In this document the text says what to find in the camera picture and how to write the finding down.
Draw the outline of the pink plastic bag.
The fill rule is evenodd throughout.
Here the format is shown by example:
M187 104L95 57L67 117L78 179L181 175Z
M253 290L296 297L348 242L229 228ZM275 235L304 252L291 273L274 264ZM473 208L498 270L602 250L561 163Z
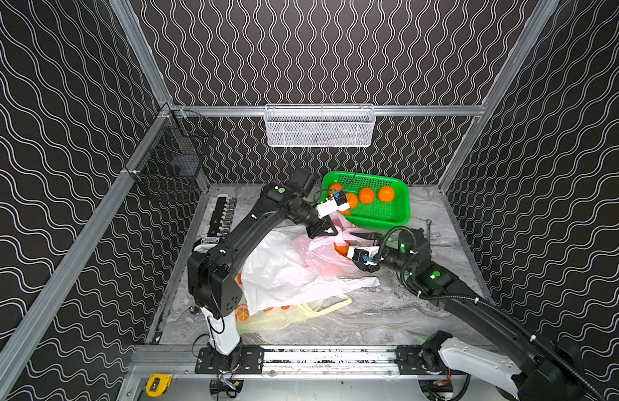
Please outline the pink plastic bag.
M334 249L334 244L343 246L346 242L351 247L368 247L372 241L365 241L353 237L351 232L369 232L366 229L356 227L349 222L344 215L331 215L336 226L337 235L335 237L317 237L310 239L306 234L301 234L293 240L293 248L300 257L302 267L311 270L322 277L337 277L352 275L359 272L359 269L348 257L343 257Z

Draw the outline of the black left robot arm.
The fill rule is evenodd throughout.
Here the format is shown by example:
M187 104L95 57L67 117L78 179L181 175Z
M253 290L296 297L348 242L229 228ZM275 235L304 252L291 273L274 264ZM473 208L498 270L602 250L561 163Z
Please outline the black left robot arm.
M316 174L297 169L287 182L265 185L247 217L227 237L188 259L188 290L206 319L213 361L224 372L239 364L242 342L234 312L243 290L237 276L257 245L285 219L305 227L311 239L337 235L329 215L321 215L306 200L316 181Z

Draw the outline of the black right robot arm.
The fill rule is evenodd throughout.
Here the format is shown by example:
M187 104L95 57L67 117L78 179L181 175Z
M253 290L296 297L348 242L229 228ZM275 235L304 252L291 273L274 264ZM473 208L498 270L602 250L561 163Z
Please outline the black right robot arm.
M363 272L393 270L399 283L415 297L458 317L497 347L497 351L464 344L438 331L413 354L401 351L401 370L428 374L466 375L494 386L508 400L597 400L603 394L585 376L582 357L568 340L554 342L523 326L501 308L474 292L455 273L433 262L431 244L421 229L395 227L385 235L353 232L347 256Z

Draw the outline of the green plastic basket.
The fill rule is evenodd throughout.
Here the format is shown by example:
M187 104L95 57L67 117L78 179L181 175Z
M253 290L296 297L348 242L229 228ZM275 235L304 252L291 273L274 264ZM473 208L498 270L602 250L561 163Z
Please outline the green plastic basket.
M411 218L407 185L401 180L379 175L345 171L328 173L322 188L343 189L351 209L343 212L354 226L387 231L405 226Z

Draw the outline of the orange top centre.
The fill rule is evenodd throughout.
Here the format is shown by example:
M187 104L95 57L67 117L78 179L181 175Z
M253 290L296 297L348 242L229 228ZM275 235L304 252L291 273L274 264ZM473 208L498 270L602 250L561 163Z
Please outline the orange top centre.
M349 244L349 242L346 242L345 245L343 246L339 246L336 243L334 244L334 249L336 250L337 253L339 253L340 255L342 255L343 257L347 257L349 249L350 249L351 244Z

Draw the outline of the orange centre bottom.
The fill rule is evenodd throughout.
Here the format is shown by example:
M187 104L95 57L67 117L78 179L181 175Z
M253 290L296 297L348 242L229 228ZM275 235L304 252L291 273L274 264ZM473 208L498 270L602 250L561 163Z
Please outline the orange centre bottom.
M346 200L350 209L355 209L359 204L358 197L355 193L346 193Z

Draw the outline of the large orange middle right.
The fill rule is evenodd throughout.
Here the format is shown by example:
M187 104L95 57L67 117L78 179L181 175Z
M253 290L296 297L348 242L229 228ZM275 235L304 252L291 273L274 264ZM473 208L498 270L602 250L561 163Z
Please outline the large orange middle right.
M362 204L369 205L376 199L376 192L370 187L361 188L358 193L358 200Z

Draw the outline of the large orange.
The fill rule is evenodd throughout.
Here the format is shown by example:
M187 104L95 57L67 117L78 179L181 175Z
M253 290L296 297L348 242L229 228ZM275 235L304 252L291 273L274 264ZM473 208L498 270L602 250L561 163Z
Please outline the large orange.
M396 198L396 192L391 186L385 185L378 190L377 197L381 202L393 202Z
M376 192L370 187L361 188L358 193L358 200L362 204L369 205L376 199Z

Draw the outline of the large orange top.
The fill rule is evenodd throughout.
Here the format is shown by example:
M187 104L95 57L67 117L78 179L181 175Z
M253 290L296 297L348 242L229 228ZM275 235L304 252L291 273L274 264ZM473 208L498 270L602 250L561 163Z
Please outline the large orange top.
M396 198L396 192L391 186L385 185L378 190L377 197L381 202L393 202Z

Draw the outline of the orange far left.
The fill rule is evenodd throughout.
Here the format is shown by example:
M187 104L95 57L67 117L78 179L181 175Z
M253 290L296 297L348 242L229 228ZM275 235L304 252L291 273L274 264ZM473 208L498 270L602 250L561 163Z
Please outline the orange far left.
M343 192L344 187L339 183L333 183L329 186L328 190L330 195L339 195L341 192Z

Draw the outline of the silver wrench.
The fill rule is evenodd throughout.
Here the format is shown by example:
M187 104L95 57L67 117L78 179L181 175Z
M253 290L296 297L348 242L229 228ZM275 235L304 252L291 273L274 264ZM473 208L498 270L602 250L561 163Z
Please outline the silver wrench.
M432 227L432 220L431 219L426 219L425 236L426 236L426 239L428 240L428 242L431 242L431 227Z

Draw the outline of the white plastic bag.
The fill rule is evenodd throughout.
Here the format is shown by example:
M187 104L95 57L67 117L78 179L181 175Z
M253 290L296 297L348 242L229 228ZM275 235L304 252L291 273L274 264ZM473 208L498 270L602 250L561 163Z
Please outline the white plastic bag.
M297 252L306 249L308 242L301 228L282 227L273 230L257 245L241 272L244 298L251 314L380 285L376 277L349 278L340 272L323 276L311 270Z

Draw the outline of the yellow bag with orange print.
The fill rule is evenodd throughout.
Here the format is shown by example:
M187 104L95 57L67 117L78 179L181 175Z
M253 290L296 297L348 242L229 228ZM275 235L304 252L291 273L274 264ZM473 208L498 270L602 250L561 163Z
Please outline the yellow bag with orange print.
M234 313L240 334L279 331L352 304L351 297L337 291L336 281L324 277L245 281L238 276L237 281L244 291Z

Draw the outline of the yellow tape measure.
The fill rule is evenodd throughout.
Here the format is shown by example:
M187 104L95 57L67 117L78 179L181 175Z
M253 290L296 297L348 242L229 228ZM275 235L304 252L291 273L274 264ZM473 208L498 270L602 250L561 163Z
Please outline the yellow tape measure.
M147 381L145 394L150 398L164 395L172 382L171 374L152 374Z

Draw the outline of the socket set rail holder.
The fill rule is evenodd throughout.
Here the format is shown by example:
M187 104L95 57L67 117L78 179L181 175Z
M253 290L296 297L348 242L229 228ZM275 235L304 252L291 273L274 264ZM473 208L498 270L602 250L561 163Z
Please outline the socket set rail holder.
M221 194L217 197L209 221L209 230L205 236L200 237L194 242L193 252L207 252L229 235L234 220L236 204L237 199L235 197L230 197L226 194Z

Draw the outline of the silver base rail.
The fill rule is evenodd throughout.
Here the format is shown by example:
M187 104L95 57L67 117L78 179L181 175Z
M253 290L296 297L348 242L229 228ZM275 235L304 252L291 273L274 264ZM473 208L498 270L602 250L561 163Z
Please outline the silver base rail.
M243 345L237 367L222 371L221 358L201 349L194 372L258 379L444 379L461 371L428 369L418 346Z

